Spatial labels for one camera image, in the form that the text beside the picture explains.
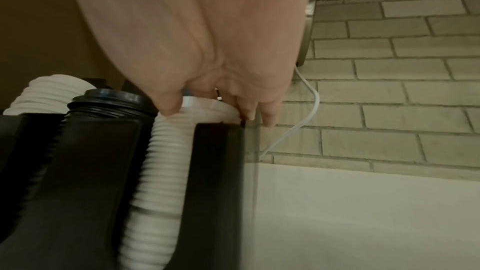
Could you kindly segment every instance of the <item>white wire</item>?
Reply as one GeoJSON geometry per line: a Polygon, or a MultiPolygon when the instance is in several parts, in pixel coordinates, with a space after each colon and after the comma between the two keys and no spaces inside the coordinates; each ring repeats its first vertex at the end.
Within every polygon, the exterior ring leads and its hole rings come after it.
{"type": "Polygon", "coordinates": [[[294,125],[290,130],[283,133],[274,143],[269,145],[263,152],[260,154],[260,159],[262,159],[271,149],[273,149],[276,145],[278,145],[281,141],[289,137],[293,132],[297,131],[301,127],[305,126],[317,113],[320,105],[320,95],[315,90],[310,83],[300,74],[299,69],[295,67],[295,73],[300,77],[301,81],[305,84],[305,86],[310,90],[310,92],[315,96],[315,103],[313,104],[313,108],[311,109],[310,114],[307,115],[302,121],[294,125]]]}

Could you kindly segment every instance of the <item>skin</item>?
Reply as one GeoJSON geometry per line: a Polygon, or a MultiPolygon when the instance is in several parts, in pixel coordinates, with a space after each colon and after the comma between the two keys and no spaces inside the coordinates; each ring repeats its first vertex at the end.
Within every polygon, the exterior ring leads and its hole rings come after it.
{"type": "Polygon", "coordinates": [[[155,103],[177,113],[182,88],[258,107],[273,126],[292,79],[307,0],[78,0],[116,67],[155,103]]]}

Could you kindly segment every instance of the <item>hand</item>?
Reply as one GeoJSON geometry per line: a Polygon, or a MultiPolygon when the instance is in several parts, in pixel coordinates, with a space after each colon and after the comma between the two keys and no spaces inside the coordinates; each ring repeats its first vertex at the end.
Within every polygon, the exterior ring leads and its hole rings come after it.
{"type": "Polygon", "coordinates": [[[99,44],[157,106],[177,113],[182,88],[257,106],[273,126],[290,84],[307,0],[78,0],[99,44]]]}

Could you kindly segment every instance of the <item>finger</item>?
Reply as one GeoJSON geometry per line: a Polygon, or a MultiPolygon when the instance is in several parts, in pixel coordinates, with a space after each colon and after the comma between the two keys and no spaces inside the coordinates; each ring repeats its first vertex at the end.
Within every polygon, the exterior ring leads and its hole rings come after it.
{"type": "Polygon", "coordinates": [[[238,105],[237,105],[237,99],[235,98],[235,96],[233,96],[232,94],[230,94],[228,91],[220,91],[220,97],[221,97],[221,100],[226,103],[226,104],[229,104],[230,106],[238,109],[238,105]]]}
{"type": "Polygon", "coordinates": [[[238,96],[236,98],[236,104],[238,105],[241,114],[245,118],[247,118],[249,121],[255,120],[255,112],[257,111],[258,101],[238,96]]]}
{"type": "Polygon", "coordinates": [[[176,114],[182,108],[182,92],[156,94],[152,96],[152,102],[163,116],[176,114]]]}
{"type": "Polygon", "coordinates": [[[195,96],[195,97],[201,97],[201,98],[208,98],[212,100],[217,99],[217,91],[215,89],[210,90],[210,91],[201,91],[201,90],[195,90],[195,89],[188,89],[190,93],[195,96]]]}
{"type": "Polygon", "coordinates": [[[277,124],[282,109],[282,99],[271,102],[261,102],[258,104],[260,109],[261,119],[265,127],[273,127],[277,124]]]}

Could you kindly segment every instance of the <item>white cable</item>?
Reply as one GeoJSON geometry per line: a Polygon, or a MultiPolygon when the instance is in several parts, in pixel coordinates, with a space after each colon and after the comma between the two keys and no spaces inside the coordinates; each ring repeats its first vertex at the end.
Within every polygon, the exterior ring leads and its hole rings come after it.
{"type": "Polygon", "coordinates": [[[283,133],[282,136],[280,136],[274,143],[269,145],[263,152],[260,154],[260,159],[262,159],[271,149],[273,149],[276,145],[278,145],[281,141],[289,137],[293,132],[297,131],[301,127],[305,126],[317,113],[320,105],[320,95],[315,90],[310,83],[300,74],[299,69],[295,67],[295,73],[300,77],[301,81],[305,84],[305,86],[310,90],[310,92],[315,96],[315,102],[313,104],[313,108],[311,109],[310,114],[307,115],[302,121],[294,125],[290,130],[287,132],[283,133]]]}

